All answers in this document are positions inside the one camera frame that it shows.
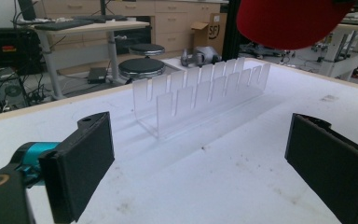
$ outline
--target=black office chair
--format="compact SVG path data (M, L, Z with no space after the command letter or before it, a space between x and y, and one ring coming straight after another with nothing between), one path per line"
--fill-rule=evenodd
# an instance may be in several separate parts
M155 44L137 44L129 47L129 52L145 57L129 59L118 65L120 75L128 79L126 84L132 83L136 79L151 78L164 73L165 63L150 58L150 56L164 53L164 47Z

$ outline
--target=computer monitor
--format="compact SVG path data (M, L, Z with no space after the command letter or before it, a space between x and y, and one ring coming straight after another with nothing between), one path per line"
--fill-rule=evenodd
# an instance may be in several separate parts
M22 17L25 21L34 21L36 14L32 0L18 0Z

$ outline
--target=clear acrylic rack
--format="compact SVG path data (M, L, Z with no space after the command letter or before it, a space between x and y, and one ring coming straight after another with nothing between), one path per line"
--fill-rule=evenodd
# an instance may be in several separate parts
M136 119L156 137L185 131L263 94L270 64L208 64L132 83Z

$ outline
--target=gray floor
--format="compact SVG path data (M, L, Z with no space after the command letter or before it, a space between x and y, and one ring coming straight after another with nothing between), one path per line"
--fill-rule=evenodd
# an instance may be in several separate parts
M294 67L296 69L301 69L317 74L322 64L321 62L318 62L318 58L323 57L325 53L326 49L318 49L317 51L314 51L311 48L306 48L291 51L288 55L284 57L265 55L263 56L262 60L270 63L283 64L286 66ZM240 56L248 58L256 57L253 54L248 53L240 53ZM165 73L170 74L171 72L172 70L168 68ZM108 88L117 87L117 84L113 84L110 82L106 82L103 84L89 84L87 81L87 76L87 72L73 74L70 76L59 76L62 93L66 97L73 97L81 94L87 94L93 91L101 91ZM358 84L358 77L352 77L350 82ZM40 99L37 97L37 95L44 98L44 100L33 101L32 105L48 103L51 101L51 97L49 96L52 88L47 73L44 73L43 76L28 76L24 81L24 88L26 92L37 92L35 99Z

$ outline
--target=drawer handle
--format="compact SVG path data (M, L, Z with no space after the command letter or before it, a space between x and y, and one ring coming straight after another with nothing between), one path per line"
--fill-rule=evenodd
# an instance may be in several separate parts
M70 8L82 8L83 6L82 6L82 5L72 5L72 4L69 4L68 7L70 7Z

